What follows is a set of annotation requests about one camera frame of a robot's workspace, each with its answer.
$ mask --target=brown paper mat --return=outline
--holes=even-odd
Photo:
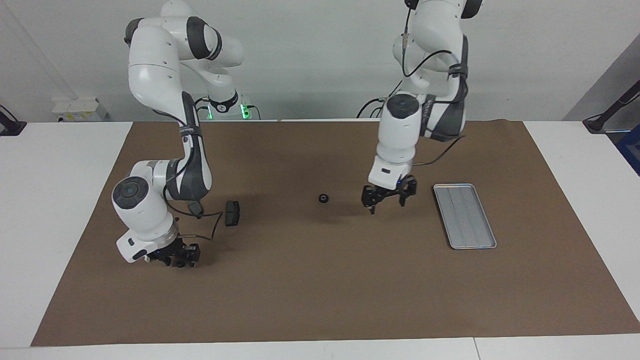
[[[127,229],[111,189],[138,160],[182,150],[175,124],[134,124],[32,345],[640,332],[522,123],[467,124],[445,158],[414,169],[407,207],[387,199],[370,216],[360,192],[377,127],[204,124],[205,210],[239,200],[242,216],[179,269],[127,264],[115,246]],[[423,139],[416,160],[445,146]],[[447,245],[431,186],[453,182],[476,186],[496,249]],[[180,230],[209,234],[212,221],[181,217]]]

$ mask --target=blue object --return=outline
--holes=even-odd
[[[616,144],[620,154],[625,157],[629,165],[640,175],[640,125]]]

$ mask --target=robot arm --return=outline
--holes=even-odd
[[[465,125],[468,45],[460,19],[474,16],[482,0],[405,3],[416,10],[412,33],[398,37],[393,48],[405,78],[384,104],[369,173],[373,186],[362,192],[362,203],[372,214],[386,197],[399,195],[404,206],[415,195],[417,182],[410,172],[420,136],[448,142],[459,138]]]
[[[239,65],[244,54],[237,40],[223,50],[220,33],[195,17],[183,1],[167,2],[161,15],[136,19],[127,27],[129,88],[140,103],[180,124],[184,157],[139,161],[115,186],[114,208],[129,227],[116,244],[130,263],[145,257],[169,265],[173,257],[183,266],[193,266],[200,251],[196,244],[183,244],[165,200],[188,201],[197,217],[204,212],[200,199],[209,193],[212,177],[193,98],[182,88],[179,67],[187,65],[205,80],[210,99],[227,96],[233,89],[237,100],[230,76],[216,81],[211,69]]]

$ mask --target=metal tray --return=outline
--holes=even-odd
[[[495,237],[472,184],[436,184],[436,194],[449,244],[456,250],[492,249]]]

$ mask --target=table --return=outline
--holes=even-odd
[[[636,317],[640,178],[604,135],[577,122],[525,123]],[[0,138],[0,357],[637,359],[640,334],[26,348],[92,213],[131,123],[30,124]],[[47,239],[46,242],[35,239]]]

